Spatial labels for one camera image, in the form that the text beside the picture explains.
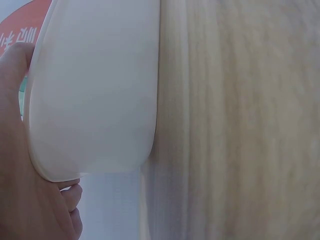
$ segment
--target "orange sign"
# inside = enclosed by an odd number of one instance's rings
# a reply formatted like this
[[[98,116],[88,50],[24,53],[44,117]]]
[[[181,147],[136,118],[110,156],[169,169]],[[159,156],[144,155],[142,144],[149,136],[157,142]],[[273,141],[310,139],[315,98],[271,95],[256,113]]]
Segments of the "orange sign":
[[[36,43],[51,1],[33,0],[0,23],[0,56],[14,43]]]

